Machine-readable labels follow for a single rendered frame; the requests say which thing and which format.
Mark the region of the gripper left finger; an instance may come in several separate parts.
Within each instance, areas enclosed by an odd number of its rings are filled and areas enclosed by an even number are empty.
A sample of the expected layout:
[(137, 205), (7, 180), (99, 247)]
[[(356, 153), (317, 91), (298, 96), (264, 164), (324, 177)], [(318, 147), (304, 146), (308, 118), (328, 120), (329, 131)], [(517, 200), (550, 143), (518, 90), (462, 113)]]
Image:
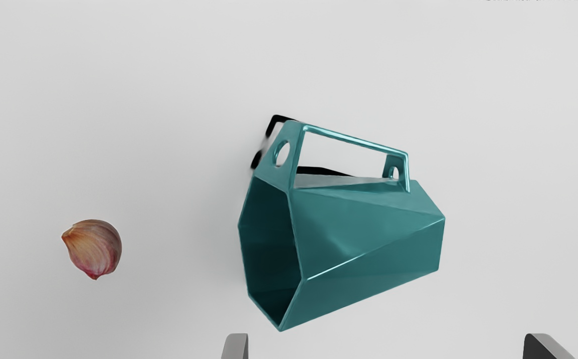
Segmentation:
[(221, 359), (249, 359), (249, 336), (246, 333), (229, 334), (223, 345)]

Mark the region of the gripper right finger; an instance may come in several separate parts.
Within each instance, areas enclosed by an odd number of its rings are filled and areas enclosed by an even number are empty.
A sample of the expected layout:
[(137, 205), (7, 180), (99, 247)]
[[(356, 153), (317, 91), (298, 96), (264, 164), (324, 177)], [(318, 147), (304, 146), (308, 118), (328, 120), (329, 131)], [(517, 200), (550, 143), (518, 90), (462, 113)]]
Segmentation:
[(575, 359), (575, 357), (548, 334), (526, 334), (523, 359)]

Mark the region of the teal faceted mug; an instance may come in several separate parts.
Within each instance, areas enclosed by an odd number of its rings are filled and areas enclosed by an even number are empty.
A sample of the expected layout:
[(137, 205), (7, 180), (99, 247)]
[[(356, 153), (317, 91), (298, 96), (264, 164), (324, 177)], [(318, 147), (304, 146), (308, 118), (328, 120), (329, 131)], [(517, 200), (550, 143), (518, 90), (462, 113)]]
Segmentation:
[[(251, 300), (286, 331), (438, 270), (445, 216), (419, 182), (409, 155), (296, 121), (251, 163), (238, 232)], [(307, 133), (386, 156), (378, 178), (299, 166)]]

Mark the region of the pink garlic clove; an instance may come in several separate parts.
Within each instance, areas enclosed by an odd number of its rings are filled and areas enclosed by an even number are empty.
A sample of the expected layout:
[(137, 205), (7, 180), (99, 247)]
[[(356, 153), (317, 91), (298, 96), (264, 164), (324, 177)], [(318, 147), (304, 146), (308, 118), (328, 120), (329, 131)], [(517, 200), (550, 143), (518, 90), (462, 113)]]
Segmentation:
[(61, 235), (61, 239), (72, 263), (92, 280), (113, 273), (122, 257), (118, 230), (103, 220), (77, 222)]

